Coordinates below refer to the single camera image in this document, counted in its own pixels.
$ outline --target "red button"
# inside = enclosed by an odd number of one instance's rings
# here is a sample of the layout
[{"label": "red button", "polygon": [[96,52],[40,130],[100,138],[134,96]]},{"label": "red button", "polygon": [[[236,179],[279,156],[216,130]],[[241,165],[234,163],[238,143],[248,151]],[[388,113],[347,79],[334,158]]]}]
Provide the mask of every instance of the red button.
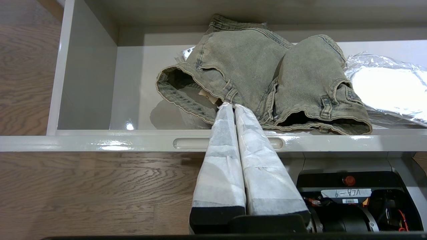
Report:
[{"label": "red button", "polygon": [[353,185],[356,183],[356,180],[354,179],[354,177],[353,177],[353,176],[346,176],[346,177],[343,179],[343,182],[344,182],[344,184],[345,184],[345,185],[347,185],[347,186],[353,186]]}]

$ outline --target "drawer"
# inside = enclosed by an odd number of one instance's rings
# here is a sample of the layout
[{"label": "drawer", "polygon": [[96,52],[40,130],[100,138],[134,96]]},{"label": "drawer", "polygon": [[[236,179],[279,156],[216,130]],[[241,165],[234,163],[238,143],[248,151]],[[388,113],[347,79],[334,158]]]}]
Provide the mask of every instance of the drawer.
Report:
[{"label": "drawer", "polygon": [[[202,152],[210,130],[157,93],[177,54],[210,17],[267,22],[297,43],[327,34],[346,56],[368,51],[427,66],[427,2],[283,0],[67,0],[47,136],[1,137],[0,150]],[[278,152],[415,152],[427,129],[376,127],[371,135],[267,131]]]}]

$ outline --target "wooden floor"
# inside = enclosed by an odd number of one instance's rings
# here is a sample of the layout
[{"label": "wooden floor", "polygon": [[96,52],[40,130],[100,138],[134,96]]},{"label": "wooden floor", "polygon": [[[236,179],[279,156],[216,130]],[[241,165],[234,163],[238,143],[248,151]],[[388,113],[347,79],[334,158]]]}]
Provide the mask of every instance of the wooden floor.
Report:
[{"label": "wooden floor", "polygon": [[0,153],[0,239],[188,234],[202,159]]},{"label": "wooden floor", "polygon": [[45,135],[61,24],[36,0],[0,0],[0,135]]},{"label": "wooden floor", "polygon": [[[60,30],[36,0],[0,0],[0,135],[46,133]],[[426,154],[418,162],[427,166]],[[0,153],[0,239],[188,234],[201,164],[182,155]]]}]

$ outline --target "label sticker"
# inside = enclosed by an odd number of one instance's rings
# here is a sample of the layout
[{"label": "label sticker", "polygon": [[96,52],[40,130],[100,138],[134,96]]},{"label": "label sticker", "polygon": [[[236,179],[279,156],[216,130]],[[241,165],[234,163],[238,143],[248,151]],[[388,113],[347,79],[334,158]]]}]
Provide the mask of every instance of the label sticker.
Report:
[{"label": "label sticker", "polygon": [[359,200],[357,199],[343,199],[342,203],[348,204],[348,203],[359,203]]},{"label": "label sticker", "polygon": [[372,191],[370,188],[362,189],[331,189],[320,191],[323,197],[328,198],[348,198],[348,197],[370,197]]}]

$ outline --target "belt loop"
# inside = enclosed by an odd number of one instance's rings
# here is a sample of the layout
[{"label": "belt loop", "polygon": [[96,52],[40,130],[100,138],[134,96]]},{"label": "belt loop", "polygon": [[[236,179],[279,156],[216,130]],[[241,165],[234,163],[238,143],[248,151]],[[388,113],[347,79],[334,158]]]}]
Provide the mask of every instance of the belt loop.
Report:
[{"label": "belt loop", "polygon": [[225,96],[224,100],[226,102],[231,103],[233,101],[234,96],[237,94],[237,90],[232,88],[230,89],[230,91],[227,93],[227,95]]},{"label": "belt loop", "polygon": [[330,119],[330,112],[332,112],[332,104],[328,95],[322,97],[323,110],[320,117],[323,119]]}]

